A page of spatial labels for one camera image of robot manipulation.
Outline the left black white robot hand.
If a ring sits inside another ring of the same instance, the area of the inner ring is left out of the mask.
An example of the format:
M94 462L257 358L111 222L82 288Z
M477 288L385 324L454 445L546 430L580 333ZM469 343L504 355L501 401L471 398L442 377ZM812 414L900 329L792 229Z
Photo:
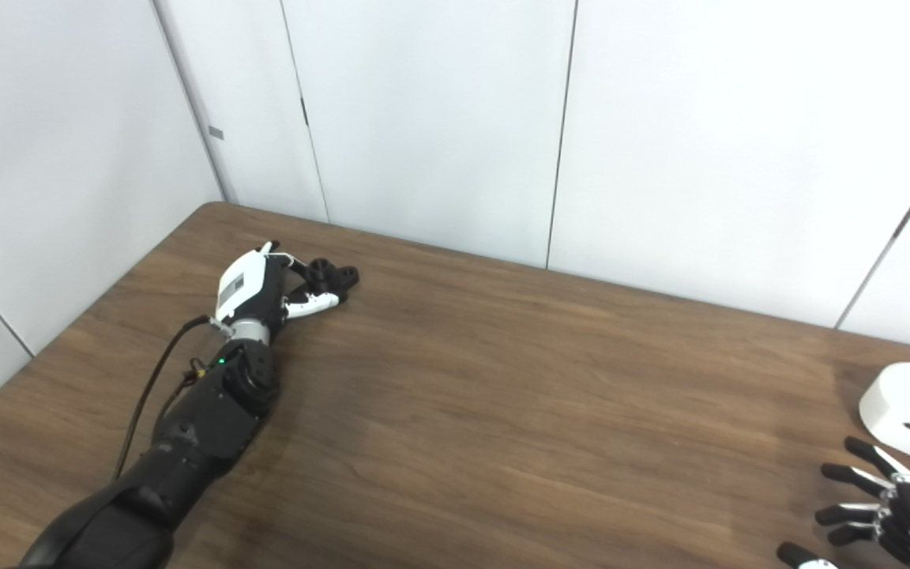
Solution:
M268 241L249 250L221 275L209 323L228 340L269 347L288 321L347 301L354 284L350 267L337 269L324 258L301 262L279 246Z

